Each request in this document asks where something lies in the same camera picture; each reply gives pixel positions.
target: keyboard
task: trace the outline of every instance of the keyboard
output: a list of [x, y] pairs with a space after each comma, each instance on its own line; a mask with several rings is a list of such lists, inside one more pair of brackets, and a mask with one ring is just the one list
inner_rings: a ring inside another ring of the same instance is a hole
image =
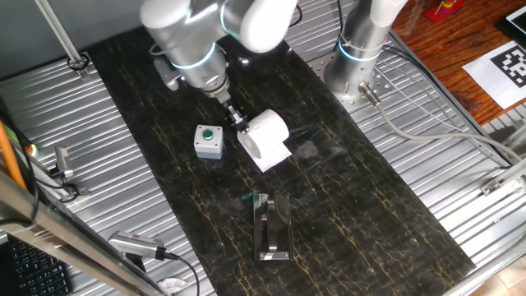
[[72, 293], [66, 265], [57, 258], [13, 238], [0, 245], [0, 253], [0, 287], [7, 292], [5, 295], [67, 296]]

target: white paper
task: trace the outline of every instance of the white paper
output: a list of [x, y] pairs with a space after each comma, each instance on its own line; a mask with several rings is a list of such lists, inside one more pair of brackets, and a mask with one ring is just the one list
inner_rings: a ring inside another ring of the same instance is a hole
[[161, 280], [157, 284], [159, 284], [159, 286], [163, 288], [163, 290], [166, 291], [166, 293], [168, 294], [177, 293], [188, 286], [188, 283], [186, 281], [174, 278], [167, 278]]
[[248, 133], [238, 132], [238, 140], [261, 172], [264, 173], [292, 154], [283, 144], [288, 138], [287, 125], [276, 112], [268, 109], [248, 125]]
[[[493, 62], [502, 57], [504, 61]], [[526, 52], [511, 41], [463, 66], [463, 69], [506, 109], [526, 98]]]

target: gray wall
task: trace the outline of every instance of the gray wall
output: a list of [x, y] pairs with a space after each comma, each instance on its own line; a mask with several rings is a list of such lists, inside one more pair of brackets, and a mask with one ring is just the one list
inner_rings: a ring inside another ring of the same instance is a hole
[[[49, 3], [79, 50], [141, 25], [142, 0]], [[0, 79], [60, 57], [66, 53], [34, 1], [0, 0]]]

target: blue ring light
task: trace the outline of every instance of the blue ring light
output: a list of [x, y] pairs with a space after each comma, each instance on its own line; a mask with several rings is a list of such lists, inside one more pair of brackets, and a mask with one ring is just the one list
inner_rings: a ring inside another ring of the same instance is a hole
[[372, 58], [356, 58], [356, 57], [353, 57], [352, 55], [348, 54], [344, 48], [342, 47], [342, 40], [338, 41], [338, 46], [339, 46], [339, 50], [347, 57], [347, 58], [350, 58], [350, 59], [353, 59], [355, 61], [359, 61], [359, 62], [368, 62], [368, 61], [372, 61], [376, 58], [378, 58], [378, 56], [380, 55], [380, 53], [378, 53], [376, 56], [372, 57]]
[[212, 53], [214, 53], [214, 50], [215, 50], [215, 42], [212, 44], [212, 47], [210, 48], [210, 51], [199, 62], [196, 62], [196, 63], [194, 63], [192, 65], [189, 65], [189, 66], [179, 66], [179, 65], [176, 65], [175, 63], [172, 62], [172, 65], [174, 67], [176, 67], [177, 69], [182, 69], [182, 70], [188, 70], [188, 69], [192, 69], [192, 68], [198, 67], [198, 66], [202, 65], [203, 62], [206, 62], [206, 60], [209, 59], [212, 56]]

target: wooden table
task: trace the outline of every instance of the wooden table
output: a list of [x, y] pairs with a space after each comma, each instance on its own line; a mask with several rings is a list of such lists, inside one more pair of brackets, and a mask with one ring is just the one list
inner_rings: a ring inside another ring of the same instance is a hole
[[495, 24], [526, 5], [526, 0], [464, 0], [462, 9], [433, 25], [423, 14], [439, 3], [409, 0], [394, 23], [394, 31], [481, 125], [526, 102], [523, 99], [502, 109], [462, 69], [511, 41]]

